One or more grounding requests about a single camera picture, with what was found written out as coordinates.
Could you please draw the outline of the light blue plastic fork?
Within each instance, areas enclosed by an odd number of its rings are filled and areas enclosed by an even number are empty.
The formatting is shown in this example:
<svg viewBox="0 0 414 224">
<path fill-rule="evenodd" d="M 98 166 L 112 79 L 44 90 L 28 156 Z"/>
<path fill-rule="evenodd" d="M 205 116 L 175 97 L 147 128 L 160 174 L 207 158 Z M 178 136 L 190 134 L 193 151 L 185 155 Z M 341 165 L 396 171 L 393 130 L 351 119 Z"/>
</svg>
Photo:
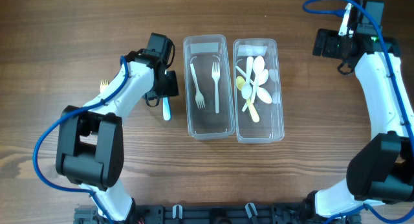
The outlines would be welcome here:
<svg viewBox="0 0 414 224">
<path fill-rule="evenodd" d="M 163 107 L 163 118 L 165 121 L 171 120 L 171 109 L 169 104 L 169 98 L 164 97 L 162 99 L 162 107 Z"/>
</svg>

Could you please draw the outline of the white upside-down plastic fork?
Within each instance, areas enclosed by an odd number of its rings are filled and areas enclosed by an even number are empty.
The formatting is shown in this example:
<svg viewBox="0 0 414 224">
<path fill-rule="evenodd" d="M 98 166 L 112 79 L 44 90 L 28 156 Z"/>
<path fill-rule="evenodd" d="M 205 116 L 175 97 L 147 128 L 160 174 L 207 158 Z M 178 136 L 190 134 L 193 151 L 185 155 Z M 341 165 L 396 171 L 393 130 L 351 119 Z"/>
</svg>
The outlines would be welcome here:
<svg viewBox="0 0 414 224">
<path fill-rule="evenodd" d="M 193 78 L 193 83 L 195 85 L 195 101 L 196 101 L 197 107 L 199 109 L 203 109 L 205 107 L 204 96 L 202 95 L 199 89 L 197 75 L 195 72 L 194 65 L 192 63 L 190 64 L 190 69 L 191 69 L 191 75 Z"/>
</svg>

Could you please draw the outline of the white long plastic fork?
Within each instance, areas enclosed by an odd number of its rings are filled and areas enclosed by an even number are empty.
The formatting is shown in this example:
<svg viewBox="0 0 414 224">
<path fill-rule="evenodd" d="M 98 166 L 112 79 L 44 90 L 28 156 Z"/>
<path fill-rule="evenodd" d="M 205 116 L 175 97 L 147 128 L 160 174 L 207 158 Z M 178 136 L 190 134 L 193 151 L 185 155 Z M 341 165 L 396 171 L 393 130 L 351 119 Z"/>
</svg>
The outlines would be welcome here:
<svg viewBox="0 0 414 224">
<path fill-rule="evenodd" d="M 212 65 L 212 78 L 215 83 L 215 113 L 219 113 L 219 79 L 220 79 L 219 62 L 213 62 Z"/>
</svg>

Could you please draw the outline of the cream yellow plastic fork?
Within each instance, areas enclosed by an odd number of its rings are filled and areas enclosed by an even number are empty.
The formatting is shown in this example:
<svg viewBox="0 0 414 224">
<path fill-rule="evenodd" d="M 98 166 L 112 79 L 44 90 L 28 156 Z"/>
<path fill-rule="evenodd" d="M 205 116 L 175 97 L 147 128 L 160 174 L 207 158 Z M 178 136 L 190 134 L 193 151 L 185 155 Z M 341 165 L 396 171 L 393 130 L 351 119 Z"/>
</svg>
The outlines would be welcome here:
<svg viewBox="0 0 414 224">
<path fill-rule="evenodd" d="M 104 92 L 109 85 L 108 80 L 101 80 L 100 82 L 100 93 Z"/>
</svg>

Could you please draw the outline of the large white plastic spoon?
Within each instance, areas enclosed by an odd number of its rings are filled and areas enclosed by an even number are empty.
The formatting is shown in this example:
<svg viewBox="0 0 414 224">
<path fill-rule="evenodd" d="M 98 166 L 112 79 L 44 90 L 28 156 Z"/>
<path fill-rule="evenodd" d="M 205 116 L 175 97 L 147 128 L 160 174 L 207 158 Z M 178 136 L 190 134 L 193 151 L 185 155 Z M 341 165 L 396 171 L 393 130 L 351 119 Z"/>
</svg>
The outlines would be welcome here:
<svg viewBox="0 0 414 224">
<path fill-rule="evenodd" d="M 261 71 L 263 71 L 265 68 L 265 61 L 263 59 L 262 56 L 258 56 L 254 59 L 254 64 L 253 64 L 253 69 L 252 71 L 254 71 L 255 74 L 255 79 L 256 79 L 256 74 L 260 73 Z M 258 86 L 255 85 L 255 79 L 254 79 L 254 84 L 252 86 L 252 94 L 250 97 L 250 100 L 252 103 L 254 103 L 255 99 L 256 99 L 256 89 Z"/>
</svg>

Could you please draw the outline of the yellow plastic spoon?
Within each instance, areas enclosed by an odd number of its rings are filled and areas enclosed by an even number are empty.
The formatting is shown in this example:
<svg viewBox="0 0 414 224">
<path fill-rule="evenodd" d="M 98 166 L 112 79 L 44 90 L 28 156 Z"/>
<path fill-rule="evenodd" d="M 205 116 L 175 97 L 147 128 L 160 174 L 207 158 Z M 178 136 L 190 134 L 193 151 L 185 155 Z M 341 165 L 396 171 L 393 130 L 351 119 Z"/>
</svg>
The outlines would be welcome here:
<svg viewBox="0 0 414 224">
<path fill-rule="evenodd" d="M 245 79 L 242 76 L 238 76 L 236 78 L 236 85 L 238 90 L 242 91 L 242 88 L 245 84 Z M 249 109 L 250 116 L 252 117 L 253 122 L 259 122 L 259 115 L 254 107 L 253 103 L 251 102 L 250 98 L 246 100 L 246 106 Z"/>
</svg>

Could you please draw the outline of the white thick-handled plastic spoon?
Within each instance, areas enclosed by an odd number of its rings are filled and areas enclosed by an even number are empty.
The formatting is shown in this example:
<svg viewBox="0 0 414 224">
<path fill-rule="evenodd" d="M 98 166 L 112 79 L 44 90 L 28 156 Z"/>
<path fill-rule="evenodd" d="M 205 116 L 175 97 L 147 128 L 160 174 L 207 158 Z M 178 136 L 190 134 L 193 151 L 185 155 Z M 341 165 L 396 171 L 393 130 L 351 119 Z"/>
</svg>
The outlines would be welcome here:
<svg viewBox="0 0 414 224">
<path fill-rule="evenodd" d="M 253 69 L 253 64 L 254 64 L 254 59 L 252 56 L 249 56 L 246 59 L 246 77 L 245 77 L 245 84 L 242 87 L 242 97 L 247 100 L 250 98 L 251 94 L 252 94 L 252 86 L 250 85 L 250 78 L 251 78 L 251 74 L 252 74 L 252 69 Z"/>
</svg>

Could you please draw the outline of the white upside-down plastic spoon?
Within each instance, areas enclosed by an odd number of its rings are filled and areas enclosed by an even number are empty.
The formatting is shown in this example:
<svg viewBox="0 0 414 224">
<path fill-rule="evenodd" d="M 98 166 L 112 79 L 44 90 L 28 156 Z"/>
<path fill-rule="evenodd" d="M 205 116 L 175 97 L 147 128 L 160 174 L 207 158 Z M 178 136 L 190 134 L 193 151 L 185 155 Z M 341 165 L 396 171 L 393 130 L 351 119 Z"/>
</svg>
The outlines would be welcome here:
<svg viewBox="0 0 414 224">
<path fill-rule="evenodd" d="M 261 86 L 257 87 L 256 95 L 266 104 L 270 104 L 272 102 L 272 97 L 269 92 Z"/>
</svg>

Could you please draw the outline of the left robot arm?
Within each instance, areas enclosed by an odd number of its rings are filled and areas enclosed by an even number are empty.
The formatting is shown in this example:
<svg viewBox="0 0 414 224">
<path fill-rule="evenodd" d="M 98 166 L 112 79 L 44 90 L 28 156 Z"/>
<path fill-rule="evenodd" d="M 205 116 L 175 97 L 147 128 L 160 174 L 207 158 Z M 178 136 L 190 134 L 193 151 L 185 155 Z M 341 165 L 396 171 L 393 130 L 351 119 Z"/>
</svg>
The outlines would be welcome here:
<svg viewBox="0 0 414 224">
<path fill-rule="evenodd" d="M 134 199 L 120 180 L 124 165 L 123 121 L 139 100 L 159 103 L 179 95 L 171 66 L 175 46 L 152 33 L 147 47 L 120 58 L 120 71 L 83 107 L 67 106 L 61 116 L 56 171 L 90 191 L 106 223 L 138 223 Z"/>
</svg>

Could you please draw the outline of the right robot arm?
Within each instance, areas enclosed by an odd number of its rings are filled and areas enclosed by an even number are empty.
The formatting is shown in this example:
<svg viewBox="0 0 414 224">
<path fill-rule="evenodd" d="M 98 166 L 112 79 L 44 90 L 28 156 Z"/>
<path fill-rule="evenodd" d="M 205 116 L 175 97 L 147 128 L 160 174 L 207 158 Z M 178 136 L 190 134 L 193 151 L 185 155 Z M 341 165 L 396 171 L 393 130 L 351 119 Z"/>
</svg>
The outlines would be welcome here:
<svg viewBox="0 0 414 224">
<path fill-rule="evenodd" d="M 361 210 L 413 201 L 413 110 L 402 81 L 400 47 L 383 36 L 384 3 L 346 0 L 339 30 L 319 29 L 313 55 L 341 60 L 362 86 L 371 139 L 345 179 L 311 192 L 296 209 L 303 221 L 347 221 Z"/>
</svg>

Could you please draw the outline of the left clear plastic container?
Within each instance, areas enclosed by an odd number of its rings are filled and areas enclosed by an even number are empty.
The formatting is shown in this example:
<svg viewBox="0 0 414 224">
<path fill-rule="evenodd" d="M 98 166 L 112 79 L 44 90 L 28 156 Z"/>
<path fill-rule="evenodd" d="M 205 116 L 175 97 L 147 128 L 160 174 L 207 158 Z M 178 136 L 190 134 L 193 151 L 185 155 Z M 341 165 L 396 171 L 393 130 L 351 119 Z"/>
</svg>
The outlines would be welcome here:
<svg viewBox="0 0 414 224">
<path fill-rule="evenodd" d="M 184 82 L 188 132 L 197 140 L 227 138 L 235 131 L 232 79 L 226 38 L 221 34 L 188 36 L 183 41 Z M 219 62 L 219 113 L 215 113 L 215 83 L 213 62 Z M 195 101 L 195 85 L 190 64 L 194 65 L 205 107 L 199 109 Z"/>
</svg>

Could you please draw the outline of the clear plastic container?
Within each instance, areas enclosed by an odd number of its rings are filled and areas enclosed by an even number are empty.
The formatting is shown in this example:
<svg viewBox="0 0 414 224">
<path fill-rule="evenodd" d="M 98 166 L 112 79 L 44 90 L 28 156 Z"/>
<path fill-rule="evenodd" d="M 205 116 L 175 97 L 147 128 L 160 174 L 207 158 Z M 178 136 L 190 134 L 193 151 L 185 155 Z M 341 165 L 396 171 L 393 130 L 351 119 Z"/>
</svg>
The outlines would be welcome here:
<svg viewBox="0 0 414 224">
<path fill-rule="evenodd" d="M 253 103 L 259 115 L 259 122 L 253 122 L 246 100 L 236 85 L 236 78 L 246 77 L 246 59 L 252 56 L 255 59 L 262 56 L 269 77 L 265 84 L 261 85 L 272 97 L 270 104 L 264 103 L 257 95 Z M 234 63 L 234 98 L 235 121 L 237 140 L 243 144 L 266 144 L 281 141 L 285 135 L 283 105 L 281 97 L 281 77 L 279 70 L 279 58 L 277 43 L 269 38 L 237 39 L 233 44 Z M 250 78 L 253 86 L 254 71 Z"/>
<path fill-rule="evenodd" d="M 188 36 L 183 41 L 184 82 L 188 132 L 197 140 L 227 138 L 235 131 L 232 79 L 226 38 L 221 34 Z M 215 113 L 215 83 L 213 62 L 219 62 L 219 113 Z M 205 107 L 199 109 L 195 101 L 195 85 L 190 64 L 194 65 Z"/>
</svg>

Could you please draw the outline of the right clear plastic container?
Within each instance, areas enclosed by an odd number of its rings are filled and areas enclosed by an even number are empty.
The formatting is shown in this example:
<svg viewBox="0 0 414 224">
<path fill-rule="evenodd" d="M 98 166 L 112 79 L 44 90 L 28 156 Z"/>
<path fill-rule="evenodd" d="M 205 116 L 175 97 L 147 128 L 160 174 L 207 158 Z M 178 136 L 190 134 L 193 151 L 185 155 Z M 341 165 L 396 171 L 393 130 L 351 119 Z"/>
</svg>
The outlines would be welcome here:
<svg viewBox="0 0 414 224">
<path fill-rule="evenodd" d="M 236 78 L 246 77 L 246 59 L 252 56 L 255 59 L 262 56 L 269 77 L 265 84 L 261 85 L 272 97 L 270 104 L 264 103 L 257 95 L 253 103 L 259 115 L 259 122 L 253 122 L 246 100 L 236 85 Z M 285 135 L 283 105 L 281 97 L 281 77 L 279 70 L 279 58 L 277 43 L 269 38 L 237 39 L 233 44 L 234 63 L 234 98 L 235 121 L 237 140 L 243 144 L 266 144 L 281 141 Z M 253 86 L 254 71 L 250 78 Z"/>
</svg>

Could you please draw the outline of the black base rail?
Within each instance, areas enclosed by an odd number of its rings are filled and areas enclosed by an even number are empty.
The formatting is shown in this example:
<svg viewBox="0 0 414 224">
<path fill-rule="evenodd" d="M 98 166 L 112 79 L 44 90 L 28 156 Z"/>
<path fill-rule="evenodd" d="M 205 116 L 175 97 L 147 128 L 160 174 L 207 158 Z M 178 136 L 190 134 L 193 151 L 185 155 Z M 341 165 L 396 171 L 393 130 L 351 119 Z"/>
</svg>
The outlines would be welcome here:
<svg viewBox="0 0 414 224">
<path fill-rule="evenodd" d="M 318 215 L 302 216 L 298 203 L 243 206 L 182 206 L 133 205 L 124 223 L 145 224 L 293 224 L 324 223 L 327 218 Z"/>
</svg>

